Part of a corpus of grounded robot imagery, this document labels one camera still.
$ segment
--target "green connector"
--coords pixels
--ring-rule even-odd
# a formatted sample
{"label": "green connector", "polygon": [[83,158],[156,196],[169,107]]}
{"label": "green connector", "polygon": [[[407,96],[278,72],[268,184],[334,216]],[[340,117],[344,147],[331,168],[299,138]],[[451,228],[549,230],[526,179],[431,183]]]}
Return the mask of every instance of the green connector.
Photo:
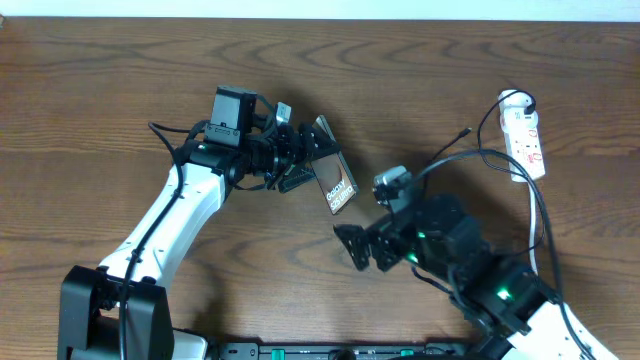
{"label": "green connector", "polygon": [[284,360],[284,350],[271,350],[271,360]]}

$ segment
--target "power strip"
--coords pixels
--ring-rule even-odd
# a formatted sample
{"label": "power strip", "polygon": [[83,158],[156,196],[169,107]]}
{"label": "power strip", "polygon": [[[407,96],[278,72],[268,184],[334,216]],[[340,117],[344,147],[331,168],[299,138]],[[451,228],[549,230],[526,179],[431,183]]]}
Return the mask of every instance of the power strip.
{"label": "power strip", "polygon": [[[505,90],[498,96],[498,100],[509,95],[515,90]],[[509,96],[500,102],[500,127],[504,132],[504,140],[507,144],[507,154],[516,159],[522,165],[533,180],[539,179],[545,174],[542,148],[538,136],[538,112],[525,114],[525,108],[531,105],[533,99],[524,93]],[[511,164],[509,168],[513,172],[518,170]],[[511,180],[525,182],[525,179],[511,175]]]}

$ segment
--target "wooden table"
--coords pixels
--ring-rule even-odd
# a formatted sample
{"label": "wooden table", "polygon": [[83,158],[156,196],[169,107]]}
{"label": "wooden table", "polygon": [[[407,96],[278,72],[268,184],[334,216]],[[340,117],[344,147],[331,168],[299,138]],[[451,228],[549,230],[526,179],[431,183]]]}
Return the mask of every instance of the wooden table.
{"label": "wooden table", "polygon": [[[174,280],[175,326],[265,342],[477,338],[406,264],[357,272],[332,224],[370,224],[384,213],[375,174],[418,171],[499,91],[521,87],[538,101],[539,183],[568,302],[621,358],[640,358],[639,44],[637,24],[10,18],[0,358],[53,357],[63,277],[115,249],[166,179],[169,155],[146,123],[208,118],[220,84],[288,103],[297,121],[326,115],[363,191],[337,217],[314,183],[232,193]],[[496,119],[483,136],[504,150]],[[459,194],[497,246],[526,247],[522,184],[469,160],[432,185]],[[551,281],[546,248],[538,258]]]}

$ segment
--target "black cable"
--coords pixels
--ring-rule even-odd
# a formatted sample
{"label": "black cable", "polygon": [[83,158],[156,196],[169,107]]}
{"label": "black cable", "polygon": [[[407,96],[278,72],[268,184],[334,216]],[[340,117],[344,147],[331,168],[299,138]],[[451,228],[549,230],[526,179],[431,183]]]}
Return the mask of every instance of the black cable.
{"label": "black cable", "polygon": [[[448,144],[446,144],[445,146],[443,146],[440,150],[438,150],[429,160],[429,162],[427,162],[427,166],[429,166],[429,164],[431,164],[435,159],[438,158],[438,156],[440,156],[440,154],[442,154],[443,152],[445,152],[445,150],[447,150],[448,148],[450,148],[451,146],[453,146],[453,144],[457,143],[458,140],[462,139],[463,137],[469,135],[469,133],[471,133],[471,128],[466,128],[462,131],[460,131],[458,133],[458,135],[451,141],[449,141]],[[427,194],[427,185],[429,182],[429,177],[425,176],[424,177],[424,181],[422,183],[422,196],[424,197],[424,195]]]}
{"label": "black cable", "polygon": [[595,358],[593,357],[593,354],[591,354],[591,352],[589,351],[589,349],[587,349],[587,347],[582,343],[582,341],[580,341],[580,339],[578,338],[578,335],[576,334],[575,330],[573,329],[573,326],[571,325],[571,322],[569,321],[569,317],[567,315],[567,311],[565,309],[564,306],[564,291],[563,291],[563,287],[564,287],[564,282],[562,279],[562,273],[560,270],[560,260],[558,257],[558,252],[556,250],[556,246],[555,246],[555,242],[553,239],[553,232],[551,230],[551,219],[549,218],[549,213],[547,212],[547,206],[544,202],[544,199],[542,197],[542,193],[540,192],[540,190],[538,189],[538,186],[536,185],[536,183],[533,181],[533,179],[531,178],[531,176],[529,175],[529,173],[527,173],[527,170],[520,165],[520,163],[518,163],[518,161],[516,161],[514,158],[512,158],[511,156],[496,151],[496,150],[491,150],[491,149],[477,149],[477,150],[470,150],[470,151],[463,151],[460,153],[456,153],[453,154],[451,156],[448,156],[444,159],[438,160],[436,162],[434,162],[433,164],[429,165],[428,167],[426,167],[424,170],[422,170],[414,179],[413,179],[413,183],[417,183],[419,182],[424,176],[426,176],[427,174],[429,174],[431,171],[435,170],[436,168],[451,162],[451,161],[455,161],[455,160],[460,160],[460,159],[465,159],[465,158],[469,158],[472,156],[486,156],[486,155],[492,155],[495,156],[497,158],[500,158],[502,160],[506,160],[508,161],[511,165],[513,165],[513,167],[516,168],[516,170],[518,170],[521,174],[521,176],[527,181],[527,183],[529,184],[529,186],[531,186],[531,188],[533,189],[533,192],[535,194],[536,200],[538,201],[539,204],[539,209],[540,209],[540,216],[542,218],[542,222],[544,224],[544,227],[546,228],[546,232],[547,232],[547,242],[549,243],[549,254],[551,256],[551,268],[552,268],[552,272],[553,272],[553,278],[554,281],[556,283],[556,293],[557,293],[557,302],[559,303],[559,307],[560,307],[560,313],[562,314],[562,319],[567,327],[567,331],[569,332],[569,335],[571,335],[571,338],[573,339],[573,341],[576,343],[576,345],[578,346],[578,348],[580,349],[580,351],[582,351],[583,355],[590,360],[595,360]]}
{"label": "black cable", "polygon": [[142,251],[144,251],[144,246],[147,244],[147,241],[149,241],[149,238],[151,237],[153,232],[156,230],[158,225],[160,225],[160,223],[162,222],[162,219],[164,219],[164,217],[167,215],[167,213],[169,212],[173,204],[178,200],[178,198],[180,198],[180,194],[182,194],[182,188],[184,186],[184,174],[182,172],[182,167],[179,165],[180,162],[178,161],[178,155],[176,154],[175,150],[169,143],[169,140],[167,140],[167,138],[164,135],[162,135],[162,133],[159,130],[159,129],[167,129],[167,127],[154,124],[151,122],[148,125],[151,131],[153,131],[158,136],[158,138],[160,138],[160,140],[164,143],[164,145],[169,150],[169,153],[171,153],[171,159],[173,160],[173,163],[176,166],[176,172],[178,173],[178,186],[176,187],[176,190],[173,192],[173,195],[171,196],[171,199],[169,200],[167,205],[165,205],[164,209],[162,209],[158,217],[153,221],[149,229],[147,229],[147,232],[144,234],[144,236],[142,236],[142,239],[140,239],[138,246],[136,246],[136,248],[131,252],[129,265],[127,266],[127,271],[122,281],[122,291],[120,294],[119,338],[120,338],[120,359],[122,360],[127,359],[127,336],[126,336],[127,300],[129,295],[129,283],[131,282],[131,277],[133,276],[133,269],[135,268],[136,263],[140,259],[140,255],[142,254]]}
{"label": "black cable", "polygon": [[[496,102],[493,104],[493,106],[491,106],[491,108],[489,108],[489,111],[487,111],[487,113],[486,113],[486,114],[484,115],[484,117],[482,118],[482,121],[480,121],[480,124],[478,125],[478,132],[477,132],[477,136],[478,136],[478,150],[482,150],[482,137],[480,136],[480,133],[481,133],[481,131],[482,131],[482,126],[484,125],[484,123],[485,123],[485,122],[487,121],[487,119],[489,118],[489,115],[493,112],[493,110],[494,110],[498,105],[500,105],[500,103],[501,103],[501,102],[503,102],[504,100],[506,100],[506,99],[508,99],[509,97],[511,97],[511,96],[513,96],[513,95],[515,95],[515,94],[518,94],[518,93],[522,93],[522,94],[528,95],[528,96],[531,98],[531,104],[530,104],[530,105],[528,105],[528,106],[525,108],[524,113],[528,115],[528,114],[531,114],[531,113],[533,113],[533,112],[535,111],[535,108],[536,108],[536,99],[533,97],[533,95],[529,94],[528,92],[526,92],[526,91],[524,91],[524,90],[516,89],[516,90],[514,90],[514,91],[510,92],[509,94],[505,95],[504,97],[500,98],[498,101],[496,101]],[[491,163],[487,160],[486,156],[484,156],[484,155],[481,155],[481,156],[482,156],[482,161],[484,161],[484,163],[485,163],[488,167],[490,167],[490,168],[492,168],[492,169],[494,169],[494,170],[498,170],[498,171],[502,171],[502,172],[505,172],[505,173],[511,174],[511,175],[521,176],[520,174],[515,173],[515,172],[513,172],[513,171],[511,171],[511,170],[509,170],[509,169],[505,169],[505,168],[502,168],[502,167],[499,167],[499,166],[493,165],[493,164],[491,164]]]}
{"label": "black cable", "polygon": [[467,308],[469,310],[469,306],[467,303],[462,300],[462,296],[460,295],[460,288],[458,288],[458,283],[456,282],[456,266],[451,265],[447,267],[447,279],[449,284],[451,285],[451,290],[453,291],[453,297],[456,299],[456,302],[460,304],[460,306]]}
{"label": "black cable", "polygon": [[193,125],[191,130],[187,131],[187,133],[189,133],[189,135],[187,135],[187,138],[184,140],[184,142],[186,143],[189,140],[193,140],[193,139],[196,138],[196,136],[198,136],[198,134],[203,133],[204,132],[204,127],[208,123],[209,123],[209,120],[200,120],[200,121],[198,121],[195,125]]}
{"label": "black cable", "polygon": [[244,190],[244,191],[257,191],[257,190],[262,190],[264,189],[267,184],[258,184],[258,185],[254,185],[252,187],[249,188],[243,188],[242,186],[238,185],[238,184],[233,184],[232,185],[234,189],[236,190]]}
{"label": "black cable", "polygon": [[420,275],[420,273],[418,272],[418,269],[415,266],[411,266],[411,272],[413,273],[413,275],[418,278],[419,280],[422,280],[424,282],[426,282],[427,284],[435,287],[436,289],[444,292],[447,295],[451,295],[451,290],[447,289],[444,285],[440,284],[439,282],[428,278],[426,276],[422,276]]}
{"label": "black cable", "polygon": [[256,141],[268,145],[268,139],[271,137],[271,135],[273,135],[275,131],[277,131],[278,128],[277,122],[275,121],[276,109],[267,101],[264,96],[257,95],[256,97],[262,104],[264,104],[267,110],[269,110],[269,115],[267,115],[267,117],[265,118],[265,125],[262,129],[262,132],[256,135],[248,134],[247,139],[249,139],[250,141]]}
{"label": "black cable", "polygon": [[538,246],[540,246],[542,244],[542,242],[544,241],[544,235],[545,235],[545,230],[544,230],[544,226],[543,226],[542,227],[542,233],[540,234],[540,237],[538,238],[538,240],[536,240],[536,242],[532,246],[529,246],[528,248],[526,248],[524,250],[520,250],[518,252],[511,253],[511,254],[509,254],[509,256],[520,256],[522,254],[528,253],[531,250],[537,249]]}
{"label": "black cable", "polygon": [[[518,93],[523,93],[527,96],[529,96],[531,98],[531,104],[527,105],[527,107],[525,108],[525,114],[531,114],[535,111],[536,108],[536,99],[533,97],[533,95],[531,95],[530,93],[521,90],[521,89],[515,89],[514,91],[510,92],[509,94],[507,94],[506,96],[500,98],[498,101],[496,101],[493,106],[491,106],[491,108],[489,108],[489,111],[487,111],[487,113],[484,115],[484,117],[482,118],[482,121],[480,121],[480,124],[478,125],[478,132],[477,132],[477,137],[478,137],[478,149],[482,150],[482,137],[481,135],[481,131],[482,131],[482,126],[484,125],[484,123],[487,121],[487,119],[489,118],[489,115],[493,112],[493,110],[500,105],[501,102],[503,102],[504,100],[506,100],[507,98],[518,94]],[[524,178],[524,176],[517,174],[509,169],[505,169],[496,165],[491,164],[486,156],[481,155],[482,156],[482,161],[490,168],[494,169],[494,170],[498,170],[498,171],[502,171],[508,174],[513,174],[513,175],[517,175],[520,176],[522,178]],[[528,247],[526,250],[522,250],[516,253],[511,254],[511,256],[520,256],[524,253],[529,252],[530,250],[533,250],[535,248],[537,248],[540,244],[542,244],[542,242],[544,241],[544,235],[545,235],[545,228],[544,226],[542,227],[542,233],[540,235],[540,238],[538,238],[538,240],[536,241],[535,244],[533,244],[533,246]]]}
{"label": "black cable", "polygon": [[164,125],[160,125],[160,124],[156,124],[156,123],[153,123],[153,125],[159,130],[168,131],[168,132],[188,134],[189,131],[190,131],[190,130],[187,130],[187,129],[177,129],[177,128],[172,128],[172,127],[169,127],[169,126],[164,126]]}

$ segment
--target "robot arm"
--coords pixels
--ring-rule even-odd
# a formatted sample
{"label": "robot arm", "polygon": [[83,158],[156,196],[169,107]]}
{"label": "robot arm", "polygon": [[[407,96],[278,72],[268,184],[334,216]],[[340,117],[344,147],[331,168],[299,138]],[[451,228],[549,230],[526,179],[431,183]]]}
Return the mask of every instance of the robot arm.
{"label": "robot arm", "polygon": [[[162,286],[169,292],[173,277],[187,250],[204,225],[225,199],[224,175],[210,168],[186,163],[182,165],[184,187],[182,197],[171,207],[166,219],[153,232],[134,268],[132,281]],[[100,262],[109,276],[123,279],[131,251],[171,199],[178,185],[176,165],[171,168],[162,192],[131,235],[109,256]]]}
{"label": "robot arm", "polygon": [[511,255],[498,255],[478,223],[448,194],[423,199],[403,166],[374,178],[374,194],[389,214],[364,229],[340,225],[335,233],[360,271],[388,271],[402,260],[448,283],[451,303],[486,335],[471,354],[490,359],[583,359],[560,311],[565,307],[579,340],[598,360],[617,359],[558,293]]}
{"label": "robot arm", "polygon": [[[269,114],[255,113],[257,101],[264,102]],[[248,190],[277,186],[285,193],[315,179],[308,162],[340,150],[327,133],[309,125],[294,131],[288,124],[290,114],[287,105],[273,108],[253,91],[221,86],[211,120],[188,131],[182,146],[173,149],[158,135],[174,158],[160,195],[98,269],[76,266],[62,284],[59,360],[119,358],[119,344],[125,344],[124,352],[132,359],[204,358],[208,342],[173,330],[167,302],[175,273],[197,233],[232,189],[245,190],[239,182],[246,174],[265,181]],[[150,127],[156,134],[158,128],[173,130]],[[254,134],[254,128],[260,133]],[[203,141],[195,139],[199,133],[204,133]],[[118,321],[101,316],[101,311],[113,309],[119,301],[118,330]],[[126,334],[125,341],[119,342],[118,334]]]}

